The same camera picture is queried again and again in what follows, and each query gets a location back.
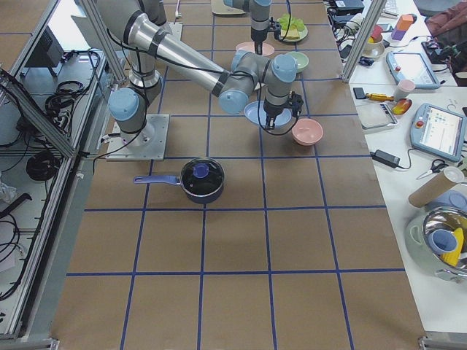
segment blue cup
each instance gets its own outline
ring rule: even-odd
[[[428,245],[436,254],[452,252],[458,247],[458,240],[451,231],[438,229],[428,235]]]

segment power adapter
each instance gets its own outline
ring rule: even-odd
[[[386,166],[390,166],[391,168],[398,168],[399,161],[401,161],[399,157],[386,153],[380,149],[377,149],[376,152],[370,152],[370,155],[375,161],[383,163]]]

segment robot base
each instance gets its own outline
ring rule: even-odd
[[[148,114],[147,122],[154,128],[153,137],[141,146],[124,147],[116,153],[107,155],[107,160],[163,160],[166,151],[167,131],[169,129],[169,114]],[[119,133],[120,128],[117,123],[114,124],[113,133]],[[110,139],[108,152],[115,151],[123,146],[123,141],[120,137]]]

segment purple block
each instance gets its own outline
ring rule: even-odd
[[[402,40],[404,35],[406,35],[407,31],[400,31],[398,29],[394,29],[393,32],[391,33],[391,39],[392,40]]]

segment stainless steel bowl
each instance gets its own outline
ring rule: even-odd
[[[445,263],[428,245],[428,235],[439,228],[462,228],[464,243],[456,266]],[[427,272],[446,281],[467,279],[467,213],[454,208],[436,208],[428,214],[415,217],[406,229],[406,246],[414,261]]]

